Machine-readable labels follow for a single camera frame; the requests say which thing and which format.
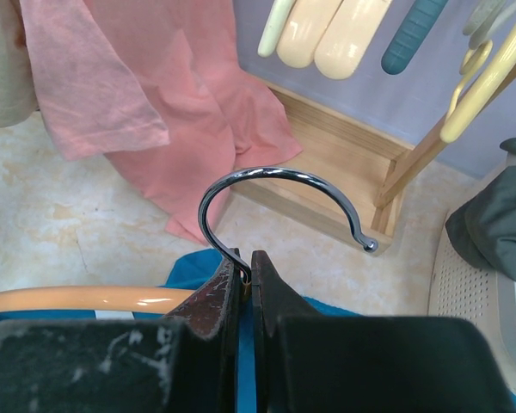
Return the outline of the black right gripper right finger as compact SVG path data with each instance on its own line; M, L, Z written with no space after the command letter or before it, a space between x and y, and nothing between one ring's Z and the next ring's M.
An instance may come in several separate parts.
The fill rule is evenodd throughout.
M290 316L319 317L321 313L282 280L266 251L252 254L251 273L256 410L285 412L291 386L282 324Z

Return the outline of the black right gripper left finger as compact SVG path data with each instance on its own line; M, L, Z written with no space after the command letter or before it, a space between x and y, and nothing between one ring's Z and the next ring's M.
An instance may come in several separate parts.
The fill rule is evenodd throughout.
M237 410L238 321L241 287L216 250L178 259L167 287L192 289L169 319L180 323L167 412Z

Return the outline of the blue t-shirt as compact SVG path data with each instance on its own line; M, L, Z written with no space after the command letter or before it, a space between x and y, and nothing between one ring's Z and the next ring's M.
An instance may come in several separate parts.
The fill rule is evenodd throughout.
M175 262L167 315L0 312L0 412L516 412L454 317L368 317L305 298L268 255L250 301L215 250Z

